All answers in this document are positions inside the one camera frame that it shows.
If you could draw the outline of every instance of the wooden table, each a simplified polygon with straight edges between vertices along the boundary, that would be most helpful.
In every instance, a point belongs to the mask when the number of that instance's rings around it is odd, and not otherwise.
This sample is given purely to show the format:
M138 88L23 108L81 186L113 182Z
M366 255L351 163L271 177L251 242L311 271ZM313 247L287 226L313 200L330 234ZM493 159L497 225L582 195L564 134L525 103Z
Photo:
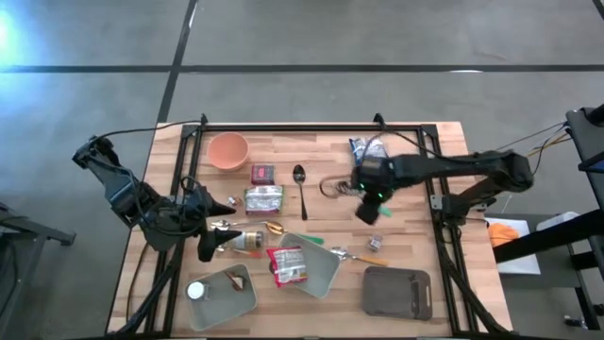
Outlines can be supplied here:
M467 153L460 123L435 124L444 154ZM151 149L144 180L162 195L169 195L180 130L179 126L158 130ZM372 317L365 314L361 310L361 279L363 271L368 266L366 263L355 261L342 263L329 294L323 299L318 299L295 287L277 289L272 275L267 270L269 260L266 256L262 259L249 259L243 254L227 252L217 254L211 263L201 263L197 260L196 254L198 240L190 238L186 242L182 262L173 336L450 335L424 184L397 191L393 199L387 203L394 216L392 218L382 216L374 226L368 226L354 216L354 211L359 204L356 197L329 199L323 197L318 190L321 178L328 175L348 174L351 171L353 162L348 144L350 133L244 132L242 134L250 145L249 162L243 169L234 173L221 173L209 165L206 157L207 145L216 133L203 135L197 178L203 185L208 186L208 190L217 201L227 202L229 196L243 195L243 189L250 185L249 173L252 163L274 164L277 169L277 184L284 185L286 190L283 212L281 216L275 218L276 221L293 232L323 237L326 240L325 247L344 246L356 254L370 254L365 247L369 236L376 232L382 234L383 246L378 255L389 260L391 267L421 269L429 273L432 284L433 317L430 321L414 321ZM367 132L356 135L370 137L373 134ZM415 146L396 136L386 136L382 140L387 145L390 155L417 153ZM298 163L302 164L307 172L304 196L309 212L308 221L302 221L300 217L300 195L292 178L292 170ZM189 164L185 163L184 169L188 168ZM474 178L451 178L449 186L451 192L457 193L474 182ZM248 220L243 209L227 216L226 219L231 222ZM472 288L497 321L511 329L510 316L487 229L482 222L468 221L462 230L461 243ZM275 247L279 240L279 236L270 235L268 245ZM143 234L138 229L134 229L129 238L109 320L110 332L118 330L126 321L128 288L144 242ZM143 259L143 266L134 286L132 311L136 310L151 288L156 259L155 251L148 251ZM252 273L258 295L258 307L249 314L203 333L193 331L189 326L188 301L184 296L187 283L237 263L246 264ZM455 289L458 311L461 323L464 325L461 294L457 288ZM163 319L166 295L167 289L159 302L158 320Z

